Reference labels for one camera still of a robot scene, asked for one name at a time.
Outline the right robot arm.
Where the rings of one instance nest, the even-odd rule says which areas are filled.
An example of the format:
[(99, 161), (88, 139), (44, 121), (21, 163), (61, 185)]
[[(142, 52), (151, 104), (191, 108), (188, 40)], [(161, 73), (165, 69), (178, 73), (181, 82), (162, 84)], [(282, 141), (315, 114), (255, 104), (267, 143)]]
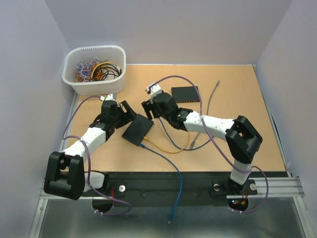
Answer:
[(240, 193), (246, 187), (246, 181), (252, 172), (251, 163), (258, 152), (263, 138), (244, 116), (236, 119), (220, 119), (200, 115), (191, 109), (180, 108), (168, 93), (161, 92), (141, 103), (147, 117), (163, 118), (173, 128), (188, 132), (200, 132), (227, 142), (234, 162), (228, 180), (228, 188)]

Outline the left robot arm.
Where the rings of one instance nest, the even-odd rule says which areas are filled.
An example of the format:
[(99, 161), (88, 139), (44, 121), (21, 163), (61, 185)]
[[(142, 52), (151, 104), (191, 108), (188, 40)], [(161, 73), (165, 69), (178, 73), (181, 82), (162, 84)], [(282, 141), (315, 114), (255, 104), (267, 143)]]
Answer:
[(106, 143), (116, 129), (136, 118), (136, 113), (127, 101), (104, 100), (101, 113), (81, 136), (72, 136), (76, 141), (67, 149), (50, 154), (44, 182), (44, 192), (72, 200), (79, 199), (84, 192), (94, 190), (98, 195), (110, 191), (106, 174), (84, 172), (85, 161), (90, 161), (92, 153)]

